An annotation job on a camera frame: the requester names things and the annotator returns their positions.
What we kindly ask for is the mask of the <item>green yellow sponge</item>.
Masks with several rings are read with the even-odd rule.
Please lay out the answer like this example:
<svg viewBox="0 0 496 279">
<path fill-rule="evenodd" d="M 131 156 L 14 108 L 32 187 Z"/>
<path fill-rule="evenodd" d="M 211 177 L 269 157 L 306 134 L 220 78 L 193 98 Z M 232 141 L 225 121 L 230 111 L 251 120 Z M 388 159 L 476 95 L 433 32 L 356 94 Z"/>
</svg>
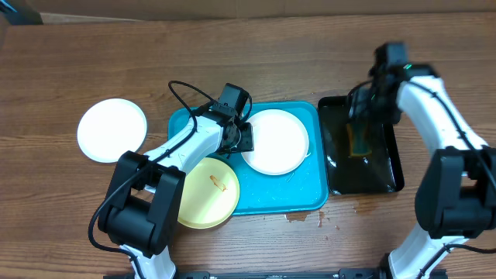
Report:
<svg viewBox="0 0 496 279">
<path fill-rule="evenodd" d="M 372 152 L 368 142 L 368 130 L 367 122 L 349 122 L 346 124 L 351 157 L 365 157 Z"/>
</svg>

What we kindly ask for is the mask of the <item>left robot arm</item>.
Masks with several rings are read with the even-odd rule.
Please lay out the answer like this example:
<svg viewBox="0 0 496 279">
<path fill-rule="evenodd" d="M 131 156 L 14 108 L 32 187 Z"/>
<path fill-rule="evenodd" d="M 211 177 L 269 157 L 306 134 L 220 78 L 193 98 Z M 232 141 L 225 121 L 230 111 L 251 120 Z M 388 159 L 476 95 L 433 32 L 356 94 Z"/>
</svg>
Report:
<svg viewBox="0 0 496 279">
<path fill-rule="evenodd" d="M 226 84 L 219 98 L 188 110 L 188 124 L 145 154 L 126 151 L 117 161 L 103 202 L 88 224 L 93 247 L 127 256 L 127 278 L 176 278 L 168 244 L 177 225 L 185 178 L 212 153 L 252 151 L 251 95 Z"/>
</svg>

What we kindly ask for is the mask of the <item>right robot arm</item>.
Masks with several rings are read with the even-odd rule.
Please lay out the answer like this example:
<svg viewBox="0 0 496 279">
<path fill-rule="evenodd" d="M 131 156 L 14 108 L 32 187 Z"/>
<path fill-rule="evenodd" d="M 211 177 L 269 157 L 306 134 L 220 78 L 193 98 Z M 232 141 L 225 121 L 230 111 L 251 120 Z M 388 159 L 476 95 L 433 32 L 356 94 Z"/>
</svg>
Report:
<svg viewBox="0 0 496 279">
<path fill-rule="evenodd" d="M 493 254 L 467 241 L 495 228 L 494 147 L 470 128 L 434 68 L 410 62 L 403 43 L 379 46 L 368 75 L 346 100 L 350 154 L 368 154 L 372 126 L 396 124 L 405 113 L 431 156 L 414 229 L 383 258 L 378 277 L 445 278 L 437 265 L 453 250 Z"/>
</svg>

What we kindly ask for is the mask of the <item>white plate with brown smear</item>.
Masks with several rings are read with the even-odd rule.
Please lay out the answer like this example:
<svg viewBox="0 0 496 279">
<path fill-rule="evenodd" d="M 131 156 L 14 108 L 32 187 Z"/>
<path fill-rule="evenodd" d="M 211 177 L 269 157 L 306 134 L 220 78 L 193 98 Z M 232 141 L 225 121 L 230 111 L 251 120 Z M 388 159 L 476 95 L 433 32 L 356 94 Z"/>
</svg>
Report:
<svg viewBox="0 0 496 279">
<path fill-rule="evenodd" d="M 115 163 L 125 152 L 136 152 L 147 133 L 143 110 L 122 99 L 103 100 L 86 111 L 77 127 L 82 153 L 99 163 Z"/>
</svg>

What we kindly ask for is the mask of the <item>white plate with red smear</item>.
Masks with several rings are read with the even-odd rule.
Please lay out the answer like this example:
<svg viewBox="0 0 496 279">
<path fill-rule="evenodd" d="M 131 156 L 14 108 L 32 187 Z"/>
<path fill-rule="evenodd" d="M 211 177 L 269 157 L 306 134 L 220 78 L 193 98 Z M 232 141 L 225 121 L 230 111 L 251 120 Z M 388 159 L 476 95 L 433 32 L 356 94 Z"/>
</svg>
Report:
<svg viewBox="0 0 496 279">
<path fill-rule="evenodd" d="M 266 175 L 282 175 L 298 168 L 307 156 L 309 135 L 302 121 L 281 109 L 266 109 L 248 119 L 253 128 L 253 151 L 245 162 Z"/>
</svg>

